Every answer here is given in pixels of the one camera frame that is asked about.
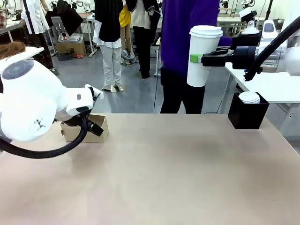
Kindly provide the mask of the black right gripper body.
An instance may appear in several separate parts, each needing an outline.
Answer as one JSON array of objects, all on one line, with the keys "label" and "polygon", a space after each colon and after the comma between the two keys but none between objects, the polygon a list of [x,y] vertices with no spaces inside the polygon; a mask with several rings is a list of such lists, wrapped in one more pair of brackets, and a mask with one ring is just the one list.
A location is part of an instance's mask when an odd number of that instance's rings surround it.
[{"label": "black right gripper body", "polygon": [[232,63],[233,69],[248,70],[255,60],[256,47],[260,43],[261,34],[239,34],[232,38],[231,50],[233,53],[229,56],[227,62]]}]

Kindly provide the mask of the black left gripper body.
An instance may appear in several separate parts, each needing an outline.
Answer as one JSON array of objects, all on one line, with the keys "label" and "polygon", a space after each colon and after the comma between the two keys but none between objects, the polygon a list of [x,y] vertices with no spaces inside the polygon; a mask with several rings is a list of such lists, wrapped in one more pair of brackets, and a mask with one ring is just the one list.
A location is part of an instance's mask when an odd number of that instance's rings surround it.
[{"label": "black left gripper body", "polygon": [[60,123],[63,123],[69,127],[81,126],[82,124],[82,118],[79,115],[77,116],[58,115],[55,117],[55,119]]}]

